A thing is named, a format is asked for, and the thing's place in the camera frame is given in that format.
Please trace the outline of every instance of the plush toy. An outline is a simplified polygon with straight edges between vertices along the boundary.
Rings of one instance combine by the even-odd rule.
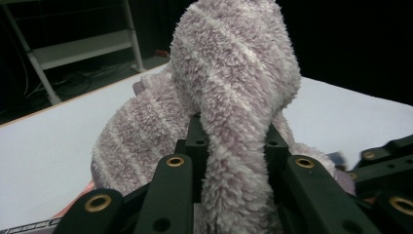
[[[137,96],[97,140],[95,186],[126,195],[150,182],[201,111],[209,157],[196,233],[278,232],[263,157],[271,123],[292,154],[319,160],[337,177],[325,154],[294,141],[282,115],[301,75],[280,7],[274,0],[200,0],[181,18],[170,48],[168,66],[134,86]]]

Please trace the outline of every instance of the fluffy gray fabric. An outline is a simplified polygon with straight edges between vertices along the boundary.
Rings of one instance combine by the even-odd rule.
[[[325,154],[294,142],[282,115],[300,78],[273,0],[200,0],[175,30],[169,66],[134,86],[137,96],[97,140],[96,187],[126,195],[149,182],[160,158],[186,138],[189,116],[201,111],[210,146],[196,232],[274,232],[273,191],[263,157],[270,123],[291,153],[318,159],[335,176]]]

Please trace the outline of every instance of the white tabletop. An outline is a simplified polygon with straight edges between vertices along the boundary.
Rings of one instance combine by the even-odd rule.
[[[94,143],[141,76],[0,126],[0,230],[48,219],[85,188]],[[285,115],[297,141],[341,151],[350,166],[361,150],[413,134],[412,106],[306,78]]]

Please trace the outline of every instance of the striped plush fabric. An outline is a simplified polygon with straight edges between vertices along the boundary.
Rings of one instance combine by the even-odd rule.
[[[264,138],[271,123],[293,154],[325,154],[295,143],[282,110],[300,85],[296,58],[272,0],[200,0],[177,26],[167,68],[143,77],[137,96],[109,121],[96,142],[96,187],[124,195],[149,182],[158,161],[186,138],[201,111],[210,139],[196,233],[279,232],[267,183]]]

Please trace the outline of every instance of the dark wall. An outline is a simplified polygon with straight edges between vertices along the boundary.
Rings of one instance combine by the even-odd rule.
[[[410,2],[278,1],[304,76],[413,105]]]

